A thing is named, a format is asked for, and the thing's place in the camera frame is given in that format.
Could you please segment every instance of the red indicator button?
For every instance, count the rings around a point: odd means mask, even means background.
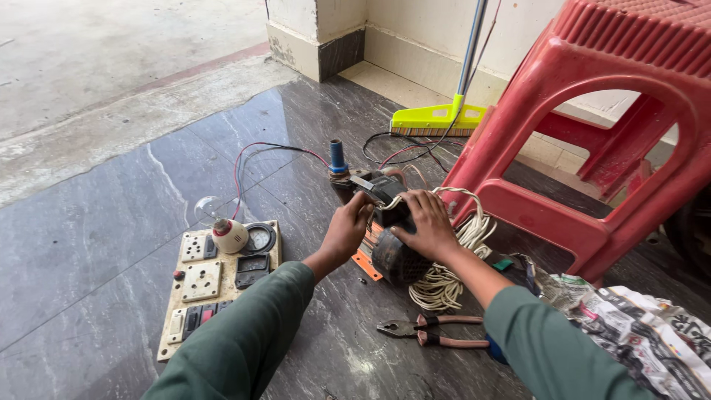
[[[210,318],[213,317],[213,311],[212,310],[204,310],[203,311],[203,317],[200,319],[200,325],[204,324],[205,321],[209,320]]]

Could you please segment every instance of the hand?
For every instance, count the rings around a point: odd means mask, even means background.
[[[445,264],[447,256],[463,248],[454,235],[447,208],[439,196],[428,190],[410,190],[398,196],[402,197],[410,208],[417,233],[412,235],[393,226],[390,231],[396,238],[428,260],[442,265]]]
[[[373,198],[359,191],[348,204],[336,209],[321,248],[304,260],[314,271],[317,283],[356,253],[374,203]]]

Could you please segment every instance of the grey tiled floor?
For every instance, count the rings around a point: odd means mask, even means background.
[[[398,108],[340,77],[322,84],[297,80],[0,209],[9,250],[0,262],[0,397],[139,398],[164,367],[154,360],[179,236],[201,228],[192,212],[196,200],[235,198],[232,163],[242,147],[277,142],[325,155],[328,141],[338,137],[352,166],[375,167],[360,146]],[[382,158],[401,146],[383,140],[373,152]],[[436,153],[451,165],[458,152],[448,145]],[[433,184],[445,176],[426,157],[417,165]],[[602,206],[521,164],[507,179],[544,187],[579,208]],[[318,160],[284,150],[253,152],[242,183],[238,219],[278,219],[284,260],[319,247],[338,201]],[[551,271],[570,263],[564,251],[507,226],[489,244],[502,253],[528,253]],[[606,279],[711,320],[707,287],[665,273],[680,263],[665,246],[638,247]],[[360,277],[349,261],[319,284],[266,398],[322,399],[323,387],[341,399],[530,398],[512,371],[484,352],[423,348],[379,335],[377,323],[413,318],[419,310],[405,290],[362,285]],[[465,313],[482,313],[470,294],[463,301]],[[480,337],[483,331],[447,334]]]

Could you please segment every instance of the electrical socket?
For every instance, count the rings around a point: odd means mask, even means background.
[[[214,258],[218,254],[218,248],[215,246],[213,236],[210,234],[195,235],[191,232],[185,233],[181,248],[183,249],[181,261],[184,263]]]
[[[222,262],[188,265],[183,279],[183,302],[216,298],[220,295]]]

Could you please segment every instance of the broom handle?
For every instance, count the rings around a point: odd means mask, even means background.
[[[469,33],[469,45],[466,47],[466,55],[464,62],[461,64],[461,76],[459,77],[459,86],[456,89],[456,94],[463,95],[466,89],[466,80],[471,75],[471,66],[474,64],[474,53],[476,52],[476,44],[479,41],[481,26],[484,20],[484,11],[488,0],[477,0],[476,11],[474,14],[474,22],[471,25],[471,33]]]

